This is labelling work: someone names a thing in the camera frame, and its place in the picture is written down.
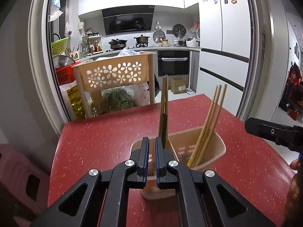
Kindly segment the person right hand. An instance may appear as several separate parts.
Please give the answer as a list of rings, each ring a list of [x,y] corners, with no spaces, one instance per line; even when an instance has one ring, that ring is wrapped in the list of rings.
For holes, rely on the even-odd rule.
[[[292,161],[290,168],[297,173],[292,178],[287,194],[282,226],[302,226],[302,158]]]

